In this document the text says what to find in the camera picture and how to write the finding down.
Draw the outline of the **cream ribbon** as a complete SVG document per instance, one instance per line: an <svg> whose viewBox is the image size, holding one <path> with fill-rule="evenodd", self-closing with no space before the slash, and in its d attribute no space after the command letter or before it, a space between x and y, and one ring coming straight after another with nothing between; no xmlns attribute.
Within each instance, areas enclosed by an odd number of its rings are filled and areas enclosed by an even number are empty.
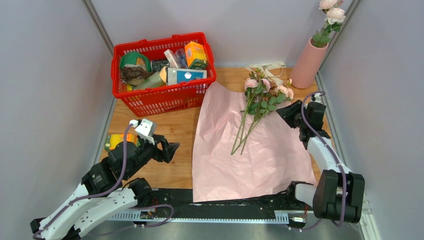
<svg viewBox="0 0 424 240"><path fill-rule="evenodd" d="M276 83L277 86L283 86L283 74L287 65L283 61L276 62L266 62L266 63L257 63L257 64L248 64L245 66L245 69L249 72L254 72L256 69L259 69L264 76L269 80Z"/></svg>

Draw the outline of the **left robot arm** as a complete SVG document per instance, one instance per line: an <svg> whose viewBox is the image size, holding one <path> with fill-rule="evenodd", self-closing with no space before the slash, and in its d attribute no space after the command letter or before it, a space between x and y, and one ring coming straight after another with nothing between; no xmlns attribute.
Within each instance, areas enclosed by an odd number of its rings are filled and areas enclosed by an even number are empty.
<svg viewBox="0 0 424 240"><path fill-rule="evenodd" d="M170 163L178 142L163 135L128 141L124 136L108 156L82 177L71 196L51 215L30 223L35 240L79 240L94 227L124 209L168 207L154 200L153 189L144 178L133 178L150 160Z"/></svg>

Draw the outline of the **pink cylindrical vase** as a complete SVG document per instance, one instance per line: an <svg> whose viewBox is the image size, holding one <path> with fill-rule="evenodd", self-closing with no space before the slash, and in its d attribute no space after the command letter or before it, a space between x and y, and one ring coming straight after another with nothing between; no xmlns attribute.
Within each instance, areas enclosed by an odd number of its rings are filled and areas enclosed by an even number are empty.
<svg viewBox="0 0 424 240"><path fill-rule="evenodd" d="M316 47L313 45L312 38L308 40L289 77L295 88L307 89L315 82L315 76L323 62L328 45L326 43L323 47Z"/></svg>

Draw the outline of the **purple flower bouquet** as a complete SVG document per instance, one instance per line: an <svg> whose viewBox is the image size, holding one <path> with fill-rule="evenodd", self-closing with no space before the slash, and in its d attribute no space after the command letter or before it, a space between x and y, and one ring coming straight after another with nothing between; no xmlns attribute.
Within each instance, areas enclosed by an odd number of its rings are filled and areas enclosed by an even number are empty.
<svg viewBox="0 0 424 240"><path fill-rule="evenodd" d="M241 111L241 121L230 154L241 148L244 150L249 135L260 121L277 110L277 105L294 99L294 91L267 76L265 71L255 68L244 83L245 108Z"/></svg>

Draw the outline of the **pink flower stem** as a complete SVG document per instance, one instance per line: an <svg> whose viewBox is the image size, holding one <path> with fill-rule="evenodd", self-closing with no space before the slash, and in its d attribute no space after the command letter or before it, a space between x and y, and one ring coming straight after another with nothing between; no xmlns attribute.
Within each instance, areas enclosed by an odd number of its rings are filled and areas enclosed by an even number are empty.
<svg viewBox="0 0 424 240"><path fill-rule="evenodd" d="M341 30L346 19L345 11L341 8L343 0L320 0L318 8L325 13L324 25L312 36L311 44L316 48L324 48L330 43L334 33Z"/></svg>

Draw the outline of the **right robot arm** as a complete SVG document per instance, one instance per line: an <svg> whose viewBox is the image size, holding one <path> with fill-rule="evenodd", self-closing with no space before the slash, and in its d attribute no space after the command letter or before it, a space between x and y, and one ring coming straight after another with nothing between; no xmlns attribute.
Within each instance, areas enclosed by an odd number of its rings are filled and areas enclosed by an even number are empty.
<svg viewBox="0 0 424 240"><path fill-rule="evenodd" d="M299 129L300 141L321 169L317 185L292 181L285 202L294 210L307 204L318 219L357 224L362 215L365 179L353 173L335 152L323 130L325 111L320 102L304 104L300 100L276 111L291 128Z"/></svg>

